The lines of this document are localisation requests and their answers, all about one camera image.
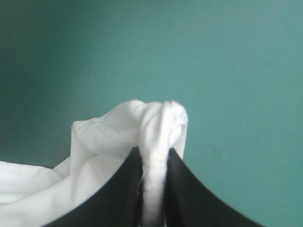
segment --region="gathered fabric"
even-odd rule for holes
[[[168,152],[174,147],[183,157],[187,122],[175,101],[130,100],[75,121],[71,155],[55,168],[0,161],[0,227],[41,227],[73,210],[110,180],[133,147],[143,163],[142,226],[161,226]]]

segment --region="black curved edge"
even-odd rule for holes
[[[167,227],[261,227],[212,194],[169,150],[164,208]]]
[[[138,147],[87,201],[44,227],[137,227],[142,161]]]

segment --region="white cloth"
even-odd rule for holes
[[[53,169],[0,161],[0,227],[41,227],[82,204],[132,147],[143,160],[142,225],[161,223],[168,150],[183,157],[187,113],[175,101],[131,100],[71,128],[71,156]]]

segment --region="teal backdrop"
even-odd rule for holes
[[[302,1],[0,2],[0,160],[53,167],[73,121],[176,100],[210,190],[303,226]]]

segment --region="teal wall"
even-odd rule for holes
[[[302,227],[302,87],[299,0],[1,0],[0,160],[54,166],[73,121],[173,99],[209,189],[268,227]]]

